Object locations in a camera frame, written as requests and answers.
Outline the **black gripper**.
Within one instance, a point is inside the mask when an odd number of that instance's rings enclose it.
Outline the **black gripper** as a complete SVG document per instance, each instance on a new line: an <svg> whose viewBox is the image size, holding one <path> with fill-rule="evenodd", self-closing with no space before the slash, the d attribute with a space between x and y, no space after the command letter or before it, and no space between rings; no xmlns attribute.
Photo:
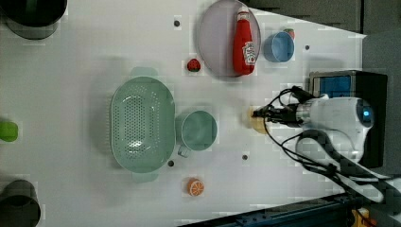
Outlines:
<svg viewBox="0 0 401 227"><path fill-rule="evenodd" d="M296 105L288 105L282 109L265 106L256 109L252 113L252 118L261 118L272 123L279 123L288 127L299 127L300 121L296 117Z"/></svg>

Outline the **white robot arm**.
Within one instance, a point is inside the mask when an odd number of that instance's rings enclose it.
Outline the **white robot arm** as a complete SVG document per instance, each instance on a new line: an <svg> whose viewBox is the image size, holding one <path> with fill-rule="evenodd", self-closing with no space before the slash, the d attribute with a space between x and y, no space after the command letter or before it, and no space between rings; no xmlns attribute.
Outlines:
<svg viewBox="0 0 401 227"><path fill-rule="evenodd" d="M265 133L269 133L270 122L300 128L292 137L296 141L293 149L284 141L276 144L304 169L324 176L347 193L375 203L400 197L398 177L375 173L359 163L375 123L374 112L363 99L320 96L282 108L259 107L251 111L250 118L259 119Z"/></svg>

